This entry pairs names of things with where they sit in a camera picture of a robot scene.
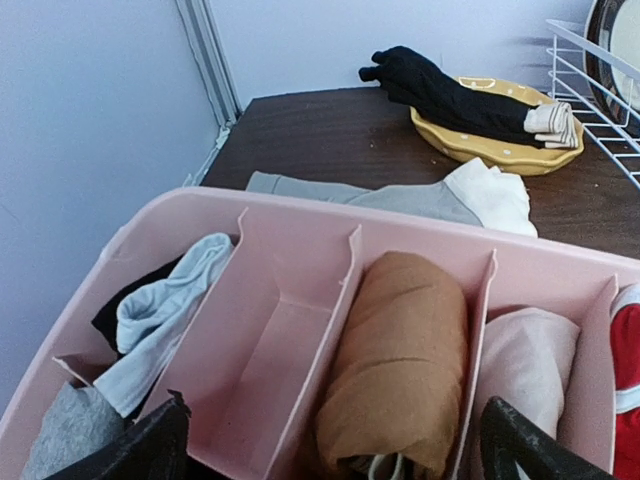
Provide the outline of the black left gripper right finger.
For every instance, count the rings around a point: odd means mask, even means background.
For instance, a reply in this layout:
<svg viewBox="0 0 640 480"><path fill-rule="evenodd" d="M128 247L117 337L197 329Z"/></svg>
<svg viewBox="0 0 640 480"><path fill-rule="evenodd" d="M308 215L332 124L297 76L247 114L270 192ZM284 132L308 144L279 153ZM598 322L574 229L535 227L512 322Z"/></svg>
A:
<svg viewBox="0 0 640 480"><path fill-rule="evenodd" d="M561 446L509 402L493 396L480 418L486 479L610 479L612 475Z"/></svg>

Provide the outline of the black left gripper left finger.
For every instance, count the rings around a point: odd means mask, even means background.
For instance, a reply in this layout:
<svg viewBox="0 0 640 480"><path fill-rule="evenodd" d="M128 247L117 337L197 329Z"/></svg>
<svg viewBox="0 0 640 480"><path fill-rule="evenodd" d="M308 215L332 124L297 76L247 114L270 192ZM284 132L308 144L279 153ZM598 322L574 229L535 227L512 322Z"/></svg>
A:
<svg viewBox="0 0 640 480"><path fill-rule="evenodd" d="M175 390L115 441L52 479L184 479L191 410Z"/></svg>

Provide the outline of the pink white underwear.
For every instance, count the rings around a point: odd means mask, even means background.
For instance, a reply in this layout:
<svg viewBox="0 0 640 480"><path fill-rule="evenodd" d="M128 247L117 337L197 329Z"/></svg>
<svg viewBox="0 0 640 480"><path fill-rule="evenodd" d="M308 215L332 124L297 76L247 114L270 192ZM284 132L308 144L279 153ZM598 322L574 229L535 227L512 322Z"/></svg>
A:
<svg viewBox="0 0 640 480"><path fill-rule="evenodd" d="M471 479L484 477L480 417L493 396L557 437L579 334L580 327L568 318L534 307L488 322L472 416Z"/></svg>

